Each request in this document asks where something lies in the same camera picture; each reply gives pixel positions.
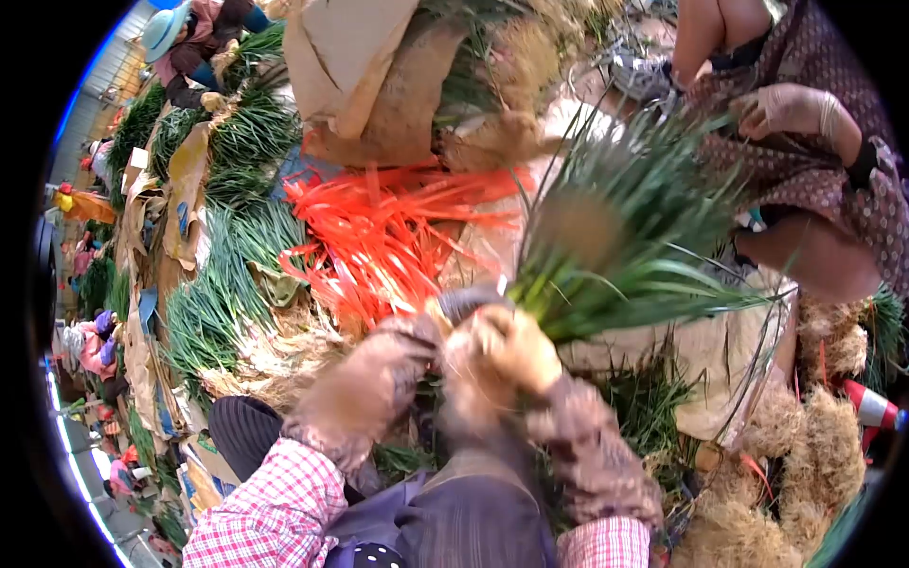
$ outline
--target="red plastic string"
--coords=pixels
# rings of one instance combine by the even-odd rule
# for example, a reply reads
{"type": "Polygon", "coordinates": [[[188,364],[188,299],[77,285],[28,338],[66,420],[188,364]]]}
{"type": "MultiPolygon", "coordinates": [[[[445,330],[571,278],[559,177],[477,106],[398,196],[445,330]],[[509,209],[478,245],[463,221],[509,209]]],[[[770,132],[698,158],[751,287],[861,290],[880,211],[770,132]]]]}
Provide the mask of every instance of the red plastic string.
{"type": "Polygon", "coordinates": [[[298,177],[284,178],[286,201],[306,222],[310,244],[283,251],[278,262],[306,280],[337,321],[368,328],[389,314],[422,309],[438,293],[436,279],[452,252],[497,270],[457,243],[452,231],[458,223],[433,224],[516,228],[510,222],[519,211],[476,213],[474,207],[517,194],[515,177],[533,187],[525,169],[452,174],[436,159],[385,170],[371,165],[324,183],[291,181],[298,177]],[[294,256],[314,262],[301,270],[291,264],[294,256]]]}
{"type": "Polygon", "coordinates": [[[761,478],[761,481],[764,482],[764,487],[767,488],[767,494],[770,495],[770,500],[774,499],[774,492],[770,489],[770,482],[767,481],[767,476],[764,474],[764,470],[761,469],[761,466],[754,462],[754,459],[747,453],[742,453],[739,455],[739,459],[742,460],[742,463],[754,470],[755,473],[761,478]]]}

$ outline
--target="plaid sleeve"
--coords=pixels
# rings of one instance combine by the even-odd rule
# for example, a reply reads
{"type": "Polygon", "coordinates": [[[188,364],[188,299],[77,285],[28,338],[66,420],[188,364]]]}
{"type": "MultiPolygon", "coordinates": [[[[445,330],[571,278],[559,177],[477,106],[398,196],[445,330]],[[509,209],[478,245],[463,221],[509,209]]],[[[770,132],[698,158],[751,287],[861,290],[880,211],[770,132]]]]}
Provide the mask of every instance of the plaid sleeve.
{"type": "Polygon", "coordinates": [[[630,517],[599,519],[560,536],[558,556],[562,568],[647,568],[650,531],[630,517]]]}
{"type": "Polygon", "coordinates": [[[183,550],[184,566],[321,567],[337,544],[323,527],[346,507],[335,465],[279,438],[252,477],[202,513],[183,550]]]}

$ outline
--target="traffic cone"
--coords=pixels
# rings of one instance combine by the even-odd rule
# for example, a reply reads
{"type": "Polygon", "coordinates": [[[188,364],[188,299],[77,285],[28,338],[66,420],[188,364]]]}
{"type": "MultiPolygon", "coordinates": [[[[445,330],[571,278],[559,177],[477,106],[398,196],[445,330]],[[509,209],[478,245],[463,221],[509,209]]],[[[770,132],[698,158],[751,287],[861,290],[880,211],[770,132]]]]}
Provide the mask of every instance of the traffic cone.
{"type": "Polygon", "coordinates": [[[858,423],[865,427],[862,435],[863,451],[868,450],[868,446],[871,445],[871,441],[881,428],[902,430],[909,419],[909,413],[906,410],[900,410],[896,404],[852,379],[843,380],[843,390],[858,413],[858,423]]]}

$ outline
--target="polka dot fabric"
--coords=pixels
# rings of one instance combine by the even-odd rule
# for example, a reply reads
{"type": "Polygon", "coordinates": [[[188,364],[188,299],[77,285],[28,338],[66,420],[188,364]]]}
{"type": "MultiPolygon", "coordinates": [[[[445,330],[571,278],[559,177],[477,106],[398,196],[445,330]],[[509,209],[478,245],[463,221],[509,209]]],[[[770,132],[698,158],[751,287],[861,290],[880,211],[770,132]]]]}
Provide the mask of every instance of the polka dot fabric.
{"type": "Polygon", "coordinates": [[[739,161],[749,175],[746,208],[788,204],[830,220],[874,251],[881,276],[909,294],[909,204],[896,168],[893,129],[861,64],[814,0],[789,0],[754,65],[705,75],[685,95],[699,110],[724,112],[728,102],[762,86],[798,83],[833,93],[877,148],[867,188],[853,190],[833,148],[819,136],[771,135],[760,142],[709,135],[703,158],[720,168],[739,161]]]}
{"type": "Polygon", "coordinates": [[[364,543],[354,548],[354,568],[405,568],[400,554],[381,544],[364,543]]]}

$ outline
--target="light blue hat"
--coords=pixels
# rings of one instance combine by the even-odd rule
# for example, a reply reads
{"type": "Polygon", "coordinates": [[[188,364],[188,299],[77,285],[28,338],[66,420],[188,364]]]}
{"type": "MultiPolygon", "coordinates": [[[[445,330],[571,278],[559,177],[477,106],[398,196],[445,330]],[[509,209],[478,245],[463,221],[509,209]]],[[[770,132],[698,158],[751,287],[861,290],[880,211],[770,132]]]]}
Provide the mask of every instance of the light blue hat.
{"type": "Polygon", "coordinates": [[[189,5],[191,0],[186,0],[173,10],[161,10],[152,16],[142,32],[140,43],[145,48],[145,62],[153,63],[174,45],[180,28],[189,19],[189,5]]]}

